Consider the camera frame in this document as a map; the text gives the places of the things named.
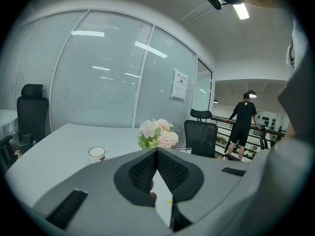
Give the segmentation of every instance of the black office chair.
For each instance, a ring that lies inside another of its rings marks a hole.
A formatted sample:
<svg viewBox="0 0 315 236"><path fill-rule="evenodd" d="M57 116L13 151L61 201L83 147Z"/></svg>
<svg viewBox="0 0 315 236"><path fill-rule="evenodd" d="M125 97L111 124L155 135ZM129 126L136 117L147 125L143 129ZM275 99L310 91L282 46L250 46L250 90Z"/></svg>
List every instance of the black office chair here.
<svg viewBox="0 0 315 236"><path fill-rule="evenodd" d="M43 97L43 85L27 84L22 88L21 95L17 100L19 140L21 153L23 145L37 143L46 137L45 121L49 101Z"/></svg>
<svg viewBox="0 0 315 236"><path fill-rule="evenodd" d="M202 121L201 119L206 119L207 121L207 119L211 119L212 117L212 113L210 111L197 111L195 109L191 109L190 115L200 121Z"/></svg>
<svg viewBox="0 0 315 236"><path fill-rule="evenodd" d="M14 151L9 142L11 139L12 139L12 136L7 136L0 141L0 158L6 164L6 167L8 169L18 159L18 155L14 154Z"/></svg>
<svg viewBox="0 0 315 236"><path fill-rule="evenodd" d="M213 123L186 120L184 123L186 147L194 155L215 157L218 127Z"/></svg>

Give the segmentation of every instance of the white table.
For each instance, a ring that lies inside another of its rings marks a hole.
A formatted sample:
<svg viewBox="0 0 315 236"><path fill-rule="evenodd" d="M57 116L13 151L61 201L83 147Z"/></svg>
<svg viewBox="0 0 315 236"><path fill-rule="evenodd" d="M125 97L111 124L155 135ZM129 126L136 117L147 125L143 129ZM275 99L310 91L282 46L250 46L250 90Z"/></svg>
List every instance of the white table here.
<svg viewBox="0 0 315 236"><path fill-rule="evenodd" d="M18 130L18 113L14 110L0 109L0 140L13 135Z"/></svg>
<svg viewBox="0 0 315 236"><path fill-rule="evenodd" d="M5 178L15 196L33 207L39 198L90 164L89 149L108 149L108 159L141 150L138 128L110 128L67 124L28 150L7 171ZM169 225L172 194L157 172L153 178L156 209Z"/></svg>

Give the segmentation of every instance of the ceiling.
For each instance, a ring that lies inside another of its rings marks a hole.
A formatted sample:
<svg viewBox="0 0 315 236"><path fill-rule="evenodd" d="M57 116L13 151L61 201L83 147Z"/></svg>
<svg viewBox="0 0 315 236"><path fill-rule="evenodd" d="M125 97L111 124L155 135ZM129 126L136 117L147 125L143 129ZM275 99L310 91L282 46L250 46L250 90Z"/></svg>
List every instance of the ceiling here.
<svg viewBox="0 0 315 236"><path fill-rule="evenodd" d="M33 0L26 14L42 8L43 1L60 0ZM283 10L247 6L250 18L240 20L232 6L227 5L221 11L216 11L206 0L132 1L150 6L179 22L213 55L225 50L230 43L254 45L260 41L274 43L280 38L291 38L292 19Z"/></svg>
<svg viewBox="0 0 315 236"><path fill-rule="evenodd" d="M222 93L245 93L254 90L260 93L278 96L284 89L286 83L277 80L228 80L216 81L215 94Z"/></svg>

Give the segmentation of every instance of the person's hand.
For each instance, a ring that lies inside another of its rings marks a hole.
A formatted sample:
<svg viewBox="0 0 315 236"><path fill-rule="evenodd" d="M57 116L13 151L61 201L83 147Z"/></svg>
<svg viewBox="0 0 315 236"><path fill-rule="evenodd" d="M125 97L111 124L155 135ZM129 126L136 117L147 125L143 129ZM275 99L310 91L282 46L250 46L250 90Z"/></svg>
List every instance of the person's hand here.
<svg viewBox="0 0 315 236"><path fill-rule="evenodd" d="M154 186L154 182L153 182L153 180L152 180L152 182L151 182L151 190L153 189L153 186ZM156 202L157 201L157 195L154 193L154 192L151 192L150 193L150 196L154 199L154 202Z"/></svg>

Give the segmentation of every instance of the white mug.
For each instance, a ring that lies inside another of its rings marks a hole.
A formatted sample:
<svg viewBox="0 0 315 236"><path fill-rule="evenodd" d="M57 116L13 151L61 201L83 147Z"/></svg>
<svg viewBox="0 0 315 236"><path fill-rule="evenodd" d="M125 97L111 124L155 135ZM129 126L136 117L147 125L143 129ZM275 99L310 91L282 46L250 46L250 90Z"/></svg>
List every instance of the white mug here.
<svg viewBox="0 0 315 236"><path fill-rule="evenodd" d="M105 161L107 150L102 147L93 147L89 150L89 156L91 163Z"/></svg>

